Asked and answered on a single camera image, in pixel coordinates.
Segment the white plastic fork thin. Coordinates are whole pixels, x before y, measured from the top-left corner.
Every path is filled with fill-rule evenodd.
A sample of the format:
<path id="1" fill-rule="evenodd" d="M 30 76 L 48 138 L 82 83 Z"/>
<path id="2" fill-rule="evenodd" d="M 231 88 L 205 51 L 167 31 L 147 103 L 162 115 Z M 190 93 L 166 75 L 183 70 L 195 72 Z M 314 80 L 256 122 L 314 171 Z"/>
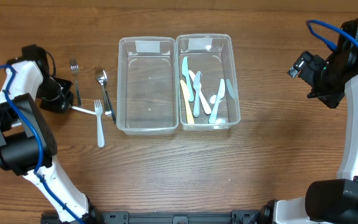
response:
<path id="1" fill-rule="evenodd" d="M 76 111 L 80 111 L 80 112 L 82 112 L 82 113 L 87 113 L 87 114 L 96 115 L 96 113 L 95 113 L 94 111 L 87 110 L 87 109 L 84 109 L 84 108 L 80 108 L 80 107 L 77 107 L 77 106 L 70 106 L 70 109 L 73 109 L 73 110 L 76 110 Z"/>

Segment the light blue plastic knife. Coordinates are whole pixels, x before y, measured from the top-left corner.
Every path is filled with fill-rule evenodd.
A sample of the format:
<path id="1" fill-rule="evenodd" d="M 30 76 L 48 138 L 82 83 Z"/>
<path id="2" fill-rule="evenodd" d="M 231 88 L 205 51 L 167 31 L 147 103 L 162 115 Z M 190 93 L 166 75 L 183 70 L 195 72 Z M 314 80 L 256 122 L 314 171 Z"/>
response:
<path id="1" fill-rule="evenodd" d="M 216 101 L 214 103 L 212 112 L 209 116 L 209 124 L 214 124 L 216 122 L 219 104 L 225 95 L 225 91 L 226 91 L 225 81 L 224 81 L 224 79 L 220 79 L 219 89 L 218 89 L 218 93 L 216 95 Z"/>

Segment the pale white plastic knife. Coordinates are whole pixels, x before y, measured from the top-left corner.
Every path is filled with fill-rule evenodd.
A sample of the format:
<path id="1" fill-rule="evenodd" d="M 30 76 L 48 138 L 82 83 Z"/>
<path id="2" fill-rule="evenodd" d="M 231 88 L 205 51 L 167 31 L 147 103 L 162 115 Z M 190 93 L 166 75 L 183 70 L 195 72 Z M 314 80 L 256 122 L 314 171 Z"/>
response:
<path id="1" fill-rule="evenodd" d="M 201 72 L 197 71 L 193 81 L 193 88 L 195 89 L 195 100 L 193 106 L 193 116 L 198 118 L 200 116 L 200 80 Z"/>

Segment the mint green plastic knife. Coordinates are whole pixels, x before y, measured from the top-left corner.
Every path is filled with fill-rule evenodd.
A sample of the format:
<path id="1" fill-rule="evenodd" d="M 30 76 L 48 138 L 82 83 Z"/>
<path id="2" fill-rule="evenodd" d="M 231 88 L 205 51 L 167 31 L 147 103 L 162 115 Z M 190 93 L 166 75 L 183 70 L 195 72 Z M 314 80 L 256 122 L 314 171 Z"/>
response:
<path id="1" fill-rule="evenodd" d="M 192 85 L 191 85 L 191 81 L 190 81 L 190 75 L 189 75 L 189 71 L 188 71 L 188 57 L 187 56 L 185 56 L 182 60 L 181 73 L 185 77 L 185 80 L 186 80 L 186 85 L 187 85 L 188 92 L 189 92 L 188 101 L 194 102 L 195 97 L 193 94 Z"/>

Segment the yellow plastic knife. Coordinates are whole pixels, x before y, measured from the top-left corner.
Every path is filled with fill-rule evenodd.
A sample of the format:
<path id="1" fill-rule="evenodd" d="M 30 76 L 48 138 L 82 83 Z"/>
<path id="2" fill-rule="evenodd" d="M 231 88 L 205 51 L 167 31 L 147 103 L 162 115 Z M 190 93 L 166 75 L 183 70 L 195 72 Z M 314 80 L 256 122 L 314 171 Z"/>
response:
<path id="1" fill-rule="evenodd" d="M 194 121 L 193 113 L 190 108 L 190 102 L 189 102 L 190 92 L 189 92 L 188 86 L 184 80 L 180 80 L 180 88 L 181 88 L 181 93 L 183 95 L 183 100 L 185 103 L 186 122 L 187 122 L 187 124 L 194 124 L 195 121 Z"/>

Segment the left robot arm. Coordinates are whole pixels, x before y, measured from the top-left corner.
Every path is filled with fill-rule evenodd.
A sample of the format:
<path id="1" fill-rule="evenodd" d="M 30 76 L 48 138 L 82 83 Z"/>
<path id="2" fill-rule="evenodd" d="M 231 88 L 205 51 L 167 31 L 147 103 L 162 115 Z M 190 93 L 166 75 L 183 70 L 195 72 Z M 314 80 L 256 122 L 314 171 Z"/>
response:
<path id="1" fill-rule="evenodd" d="M 57 142 L 40 110 L 64 113 L 73 104 L 71 81 L 57 78 L 51 54 L 33 44 L 0 65 L 0 168 L 34 184 L 57 211 L 57 223 L 104 223 L 57 159 Z"/>

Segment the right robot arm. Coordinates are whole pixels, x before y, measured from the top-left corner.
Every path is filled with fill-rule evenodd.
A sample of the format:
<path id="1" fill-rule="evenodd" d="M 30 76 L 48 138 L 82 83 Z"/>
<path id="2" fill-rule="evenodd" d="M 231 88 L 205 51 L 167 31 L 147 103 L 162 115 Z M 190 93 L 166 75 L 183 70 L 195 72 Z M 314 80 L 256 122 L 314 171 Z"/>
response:
<path id="1" fill-rule="evenodd" d="M 358 223 L 358 18 L 336 32 L 337 42 L 326 41 L 328 58 L 303 52 L 288 71 L 309 84 L 309 98 L 328 108 L 347 101 L 346 142 L 336 178 L 313 182 L 304 197 L 269 201 L 251 223 Z"/>

